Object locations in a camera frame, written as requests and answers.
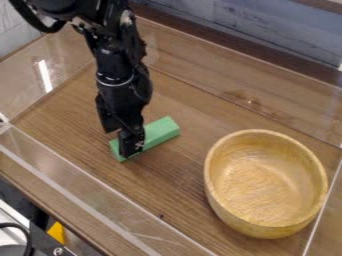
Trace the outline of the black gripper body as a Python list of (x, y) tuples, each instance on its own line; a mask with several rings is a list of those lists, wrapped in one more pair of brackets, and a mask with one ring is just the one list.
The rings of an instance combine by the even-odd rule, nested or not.
[(137, 66), (126, 77), (105, 71), (97, 72), (98, 94), (107, 110), (130, 130), (143, 127), (142, 111), (153, 97), (153, 82), (146, 66)]

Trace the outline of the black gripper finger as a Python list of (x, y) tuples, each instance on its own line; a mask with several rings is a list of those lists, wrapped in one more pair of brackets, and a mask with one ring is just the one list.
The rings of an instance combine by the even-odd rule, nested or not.
[(95, 103), (105, 132), (110, 133), (117, 131), (121, 128), (119, 121), (107, 110), (106, 103), (101, 94), (97, 95)]
[(119, 155), (130, 158), (133, 155), (143, 151), (146, 132), (143, 127), (130, 130), (122, 127), (118, 133)]

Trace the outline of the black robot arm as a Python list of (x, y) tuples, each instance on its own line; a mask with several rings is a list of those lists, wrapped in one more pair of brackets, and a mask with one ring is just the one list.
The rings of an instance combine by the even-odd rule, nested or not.
[(119, 154), (143, 151), (143, 109), (153, 97), (153, 82), (143, 63), (141, 38), (129, 0), (10, 0), (27, 23), (43, 33), (72, 26), (86, 39), (97, 61), (95, 98), (106, 132), (117, 132)]

